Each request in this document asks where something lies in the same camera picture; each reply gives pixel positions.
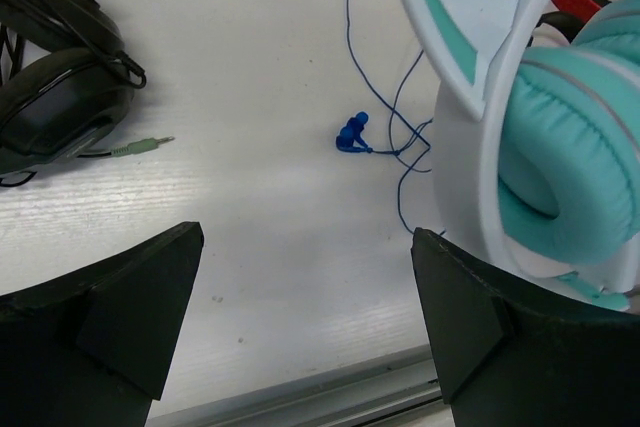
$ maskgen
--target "black ear cushion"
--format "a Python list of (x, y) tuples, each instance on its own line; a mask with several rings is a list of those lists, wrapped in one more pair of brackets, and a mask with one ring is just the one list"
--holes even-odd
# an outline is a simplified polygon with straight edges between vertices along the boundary
[(74, 48), (55, 52), (28, 65), (0, 88), (0, 123), (6, 122), (27, 100), (60, 75), (97, 62), (89, 49)]

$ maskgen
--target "ear cushion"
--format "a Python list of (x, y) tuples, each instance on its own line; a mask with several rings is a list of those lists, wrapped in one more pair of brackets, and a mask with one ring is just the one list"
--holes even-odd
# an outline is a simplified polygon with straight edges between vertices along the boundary
[(611, 54), (529, 49), (511, 93), (500, 152), (505, 231), (534, 252), (572, 264), (600, 263), (640, 230), (636, 151), (607, 111), (609, 106), (640, 139), (640, 91), (584, 52), (640, 77), (640, 67)]
[(0, 123), (60, 75), (96, 62), (89, 49), (75, 48), (55, 52), (28, 65), (0, 88)]
[(600, 10), (573, 42), (640, 65), (640, 0), (619, 0)]

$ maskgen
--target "white surface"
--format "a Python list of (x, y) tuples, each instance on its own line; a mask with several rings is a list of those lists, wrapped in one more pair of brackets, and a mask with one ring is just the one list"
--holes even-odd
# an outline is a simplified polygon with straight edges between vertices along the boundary
[[(427, 342), (393, 159), (340, 154), (344, 122), (386, 113), (347, 55), (344, 0), (100, 0), (149, 88), (109, 143), (177, 140), (71, 164), (2, 192), (2, 292), (116, 254), (183, 220), (206, 248), (163, 402), (152, 416)], [(419, 51), (398, 0), (353, 0), (355, 47), (391, 96)], [(402, 102), (433, 111), (423, 64)], [(411, 224), (440, 228), (431, 178), (405, 189)]]
[(443, 409), (424, 419), (416, 419), (403, 424), (402, 427), (455, 427), (451, 410)]

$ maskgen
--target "blue earphones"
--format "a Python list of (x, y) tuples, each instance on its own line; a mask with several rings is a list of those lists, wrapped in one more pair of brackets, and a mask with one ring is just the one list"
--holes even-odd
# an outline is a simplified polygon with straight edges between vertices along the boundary
[(340, 152), (349, 154), (379, 154), (379, 155), (400, 155), (402, 150), (374, 150), (362, 138), (364, 126), (369, 122), (369, 115), (366, 112), (359, 112), (355, 117), (351, 117), (347, 124), (340, 129), (336, 137), (336, 148)]

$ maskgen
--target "headphones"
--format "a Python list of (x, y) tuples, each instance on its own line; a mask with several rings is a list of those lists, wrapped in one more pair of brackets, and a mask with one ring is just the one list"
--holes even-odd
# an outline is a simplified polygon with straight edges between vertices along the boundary
[(532, 47), (505, 117), (505, 231), (560, 262), (601, 263), (640, 232), (640, 0), (604, 7), (563, 48)]
[[(78, 157), (146, 85), (96, 0), (0, 0), (0, 25), (0, 56), (5, 45), (12, 60), (9, 80), (0, 75), (0, 176)], [(25, 40), (51, 54), (20, 70)]]

